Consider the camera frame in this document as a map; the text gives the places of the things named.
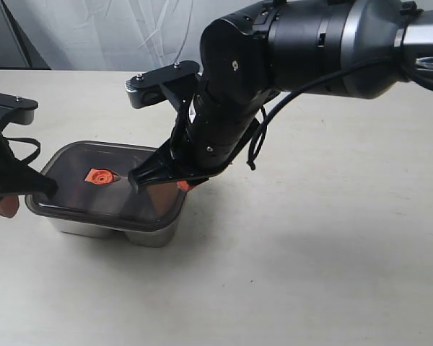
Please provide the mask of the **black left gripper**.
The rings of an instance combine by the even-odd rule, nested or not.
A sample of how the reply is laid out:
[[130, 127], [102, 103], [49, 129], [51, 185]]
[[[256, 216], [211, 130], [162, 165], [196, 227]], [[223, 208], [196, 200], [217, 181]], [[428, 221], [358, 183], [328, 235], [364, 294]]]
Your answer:
[[[18, 159], [9, 146], [11, 141], [28, 143], [36, 149], [28, 157]], [[40, 142], [34, 138], [6, 138], [0, 133], [0, 216], [16, 216], [19, 210], [19, 195], [43, 193], [50, 197], [56, 193], [56, 181], [30, 166], [40, 155], [40, 150]]]

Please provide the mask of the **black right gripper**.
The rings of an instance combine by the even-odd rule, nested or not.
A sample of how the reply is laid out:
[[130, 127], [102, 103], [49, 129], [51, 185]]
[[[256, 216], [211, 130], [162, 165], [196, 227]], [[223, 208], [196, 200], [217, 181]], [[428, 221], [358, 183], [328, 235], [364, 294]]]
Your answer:
[[172, 136], [128, 173], [128, 181], [135, 190], [177, 182], [177, 186], [188, 193], [221, 174], [250, 142], [259, 125], [254, 119], [232, 150], [206, 144], [202, 147], [204, 155], [200, 158], [196, 153], [201, 147], [192, 143], [188, 133]]

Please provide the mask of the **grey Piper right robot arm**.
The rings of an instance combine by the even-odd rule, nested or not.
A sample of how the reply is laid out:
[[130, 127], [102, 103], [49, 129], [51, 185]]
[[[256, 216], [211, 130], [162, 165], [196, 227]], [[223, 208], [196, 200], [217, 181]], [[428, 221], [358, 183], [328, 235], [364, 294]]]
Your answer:
[[126, 82], [134, 108], [168, 101], [171, 136], [131, 170], [136, 188], [199, 185], [243, 150], [253, 167], [268, 124], [302, 94], [374, 99], [395, 83], [433, 91], [433, 10], [414, 1], [259, 1], [214, 20], [201, 60]]

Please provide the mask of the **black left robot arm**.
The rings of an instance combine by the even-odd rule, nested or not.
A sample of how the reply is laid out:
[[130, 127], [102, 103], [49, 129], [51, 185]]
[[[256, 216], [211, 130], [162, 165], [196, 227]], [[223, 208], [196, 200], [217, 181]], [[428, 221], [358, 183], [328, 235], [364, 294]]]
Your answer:
[[[18, 159], [9, 145], [11, 141], [33, 145], [35, 151], [24, 159]], [[30, 166], [40, 152], [41, 144], [34, 138], [6, 138], [0, 132], [0, 216], [14, 217], [21, 195], [42, 193], [51, 197], [56, 193], [56, 181]]]

